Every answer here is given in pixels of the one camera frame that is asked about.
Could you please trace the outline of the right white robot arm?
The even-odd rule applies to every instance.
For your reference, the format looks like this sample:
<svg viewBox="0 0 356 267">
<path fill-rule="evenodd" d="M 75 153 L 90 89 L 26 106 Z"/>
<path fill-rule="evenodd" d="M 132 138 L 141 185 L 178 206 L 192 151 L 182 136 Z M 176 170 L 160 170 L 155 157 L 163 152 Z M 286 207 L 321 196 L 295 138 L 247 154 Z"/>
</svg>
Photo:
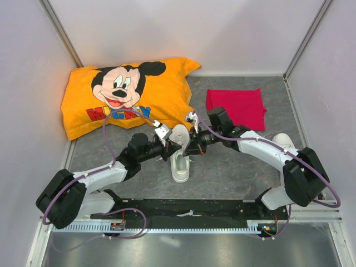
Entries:
<svg viewBox="0 0 356 267">
<path fill-rule="evenodd" d="M 220 142 L 227 148 L 256 157 L 280 172 L 280 186 L 267 189 L 257 198 L 254 210 L 259 218 L 267 219 L 276 209 L 290 204 L 306 207 L 330 183 L 311 148 L 284 148 L 245 126 L 235 126 L 222 107 L 212 109 L 208 117 L 211 125 L 202 130 L 199 115 L 195 111 L 187 114 L 185 120 L 193 127 L 184 151 L 186 156 L 204 155 L 208 146 Z"/>
</svg>

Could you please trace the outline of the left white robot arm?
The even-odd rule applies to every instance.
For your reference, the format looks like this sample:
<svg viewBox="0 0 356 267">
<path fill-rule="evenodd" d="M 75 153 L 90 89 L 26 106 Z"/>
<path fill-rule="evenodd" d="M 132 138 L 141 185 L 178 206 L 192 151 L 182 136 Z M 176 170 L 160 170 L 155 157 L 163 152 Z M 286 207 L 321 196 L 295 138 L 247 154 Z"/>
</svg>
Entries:
<svg viewBox="0 0 356 267">
<path fill-rule="evenodd" d="M 80 216 L 118 218 L 122 205 L 101 188 L 126 181 L 141 170 L 142 162 L 156 157 L 167 160 L 181 148 L 180 141 L 160 140 L 157 135 L 149 141 L 144 133 L 136 133 L 114 162 L 83 172 L 59 170 L 36 200 L 42 222 L 63 229 Z"/>
</svg>

